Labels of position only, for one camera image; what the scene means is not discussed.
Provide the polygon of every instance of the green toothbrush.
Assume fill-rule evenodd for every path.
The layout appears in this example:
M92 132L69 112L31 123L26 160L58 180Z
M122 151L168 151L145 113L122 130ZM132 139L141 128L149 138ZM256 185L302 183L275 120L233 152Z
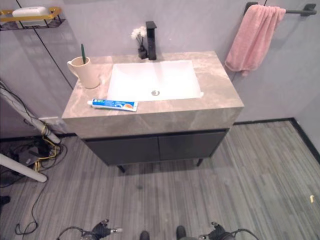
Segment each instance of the green toothbrush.
M85 48L84 48L84 45L81 43L81 54L82 54L82 61L83 61L83 64L86 63L86 55L85 55Z

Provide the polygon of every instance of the shelf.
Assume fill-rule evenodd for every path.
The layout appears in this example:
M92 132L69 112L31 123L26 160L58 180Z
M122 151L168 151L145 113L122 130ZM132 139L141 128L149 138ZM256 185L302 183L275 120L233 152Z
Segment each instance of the shelf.
M62 12L62 9L58 6L49 7L49 11L51 14L48 15L40 15L40 16L12 16L14 10L0 10L0 31L5 30L23 30L23 29L44 29L44 28L57 28L59 27L65 19L61 19L59 14ZM24 26L23 21L39 21L43 20L45 22L45 26Z

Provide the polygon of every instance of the sink drain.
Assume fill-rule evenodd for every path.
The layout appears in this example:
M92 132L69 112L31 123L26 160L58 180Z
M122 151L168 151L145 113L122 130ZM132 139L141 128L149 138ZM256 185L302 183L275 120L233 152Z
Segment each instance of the sink drain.
M160 94L160 91L158 91L158 90L153 90L152 92L151 92L151 95L152 96L158 96Z

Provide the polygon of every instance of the white sink basin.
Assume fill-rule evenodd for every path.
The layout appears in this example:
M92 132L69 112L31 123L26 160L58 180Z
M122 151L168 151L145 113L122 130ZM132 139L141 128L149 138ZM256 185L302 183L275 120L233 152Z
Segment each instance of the white sink basin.
M203 93L191 60L114 64L107 99L193 99Z

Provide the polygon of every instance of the cup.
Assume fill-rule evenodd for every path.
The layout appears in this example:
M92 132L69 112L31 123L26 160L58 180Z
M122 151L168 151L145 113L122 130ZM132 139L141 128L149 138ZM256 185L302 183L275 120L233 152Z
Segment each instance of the cup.
M89 57L85 58L85 64L81 56L68 61L66 64L86 89L94 89L100 84L98 72L92 67Z

